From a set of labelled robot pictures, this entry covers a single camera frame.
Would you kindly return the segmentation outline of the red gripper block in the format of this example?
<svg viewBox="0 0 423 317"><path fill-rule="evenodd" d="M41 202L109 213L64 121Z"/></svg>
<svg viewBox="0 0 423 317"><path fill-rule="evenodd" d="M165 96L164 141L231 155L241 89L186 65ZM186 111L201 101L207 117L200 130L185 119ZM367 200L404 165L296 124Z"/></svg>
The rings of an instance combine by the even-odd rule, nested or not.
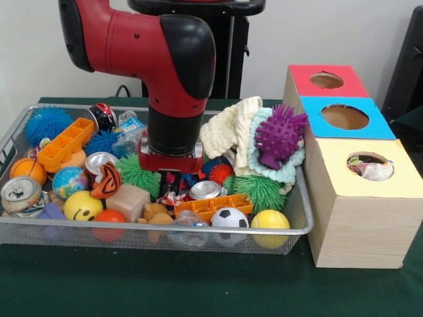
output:
<svg viewBox="0 0 423 317"><path fill-rule="evenodd" d="M181 173L199 172L204 162L204 146L201 141L198 141L194 150L187 156L162 155L149 146L147 137L141 137L138 144L138 160L142 169L160 173L159 197L163 197L168 192L166 171L176 171L174 172L174 192L175 195L179 195Z"/></svg>

